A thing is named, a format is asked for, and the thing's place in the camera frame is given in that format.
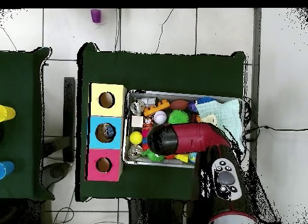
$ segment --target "light blue cloth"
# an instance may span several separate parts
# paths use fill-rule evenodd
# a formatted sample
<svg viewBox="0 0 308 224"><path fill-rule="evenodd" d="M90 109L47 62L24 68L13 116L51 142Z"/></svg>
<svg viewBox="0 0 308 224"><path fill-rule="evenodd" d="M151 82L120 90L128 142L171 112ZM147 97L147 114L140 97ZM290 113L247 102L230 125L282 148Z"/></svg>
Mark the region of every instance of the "light blue cloth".
<svg viewBox="0 0 308 224"><path fill-rule="evenodd" d="M233 135L237 141L239 149L243 152L244 147L242 144L242 122L239 117L239 102L238 100L227 101L223 104L217 101L211 101L204 104L196 104L199 116L201 119L207 115L214 114L217 118L217 127L221 129L228 139L233 140L232 136L226 128Z"/></svg>

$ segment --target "blue cup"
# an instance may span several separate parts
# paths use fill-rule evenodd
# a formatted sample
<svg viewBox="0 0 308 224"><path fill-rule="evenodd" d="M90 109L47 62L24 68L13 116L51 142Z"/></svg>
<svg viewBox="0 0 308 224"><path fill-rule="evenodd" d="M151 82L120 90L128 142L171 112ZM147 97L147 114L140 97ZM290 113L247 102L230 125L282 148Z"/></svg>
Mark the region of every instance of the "blue cup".
<svg viewBox="0 0 308 224"><path fill-rule="evenodd" d="M14 171L15 165L11 161L0 162L0 180Z"/></svg>

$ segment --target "blue box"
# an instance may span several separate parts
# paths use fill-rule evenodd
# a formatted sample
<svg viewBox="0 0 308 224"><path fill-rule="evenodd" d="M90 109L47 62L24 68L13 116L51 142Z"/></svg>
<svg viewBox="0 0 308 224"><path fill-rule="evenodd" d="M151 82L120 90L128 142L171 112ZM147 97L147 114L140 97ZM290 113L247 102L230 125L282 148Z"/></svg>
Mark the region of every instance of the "blue box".
<svg viewBox="0 0 308 224"><path fill-rule="evenodd" d="M115 137L109 143L100 142L95 131L99 124L109 123L115 128ZM121 149L122 148L122 128L123 118L120 117L96 117L90 116L90 149Z"/></svg>

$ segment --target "yellow cup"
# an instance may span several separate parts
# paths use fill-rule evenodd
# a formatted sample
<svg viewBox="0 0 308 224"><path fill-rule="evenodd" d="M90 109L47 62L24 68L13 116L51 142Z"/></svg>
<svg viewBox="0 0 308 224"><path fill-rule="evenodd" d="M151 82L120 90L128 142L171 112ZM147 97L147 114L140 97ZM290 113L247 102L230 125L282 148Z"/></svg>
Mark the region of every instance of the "yellow cup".
<svg viewBox="0 0 308 224"><path fill-rule="evenodd" d="M0 122L14 119L16 112L13 108L0 105Z"/></svg>

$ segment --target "yellow box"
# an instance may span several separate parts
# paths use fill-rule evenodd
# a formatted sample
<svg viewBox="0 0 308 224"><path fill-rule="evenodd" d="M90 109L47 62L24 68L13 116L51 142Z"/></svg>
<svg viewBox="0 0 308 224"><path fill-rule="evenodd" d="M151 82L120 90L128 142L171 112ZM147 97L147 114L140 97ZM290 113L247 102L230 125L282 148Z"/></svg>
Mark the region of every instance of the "yellow box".
<svg viewBox="0 0 308 224"><path fill-rule="evenodd" d="M91 84L91 116L123 117L126 89L116 84ZM102 98L112 98L112 106L104 108Z"/></svg>

